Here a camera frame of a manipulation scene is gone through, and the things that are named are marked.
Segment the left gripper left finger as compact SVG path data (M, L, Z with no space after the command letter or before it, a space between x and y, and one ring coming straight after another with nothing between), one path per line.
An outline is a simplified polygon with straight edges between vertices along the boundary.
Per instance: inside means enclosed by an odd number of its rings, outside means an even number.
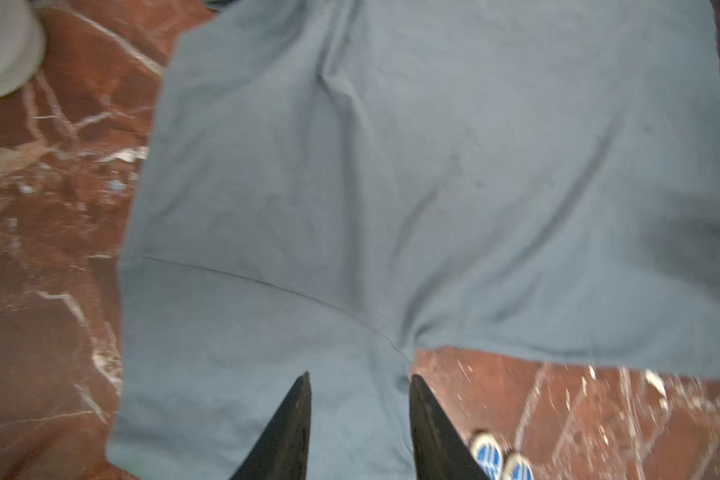
M312 390L299 376L231 480L304 480L307 476Z

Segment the grey t shirt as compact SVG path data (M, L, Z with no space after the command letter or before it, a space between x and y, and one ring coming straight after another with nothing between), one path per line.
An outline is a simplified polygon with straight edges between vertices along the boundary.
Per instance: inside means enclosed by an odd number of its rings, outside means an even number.
M108 460L227 479L312 377L312 479L410 479L417 349L720 379L708 1L238 1L163 77Z

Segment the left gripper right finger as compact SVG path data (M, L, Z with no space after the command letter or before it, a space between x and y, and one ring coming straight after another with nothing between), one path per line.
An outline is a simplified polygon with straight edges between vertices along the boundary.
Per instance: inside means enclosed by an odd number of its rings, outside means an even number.
M486 480L424 378L409 389L410 432L418 480Z

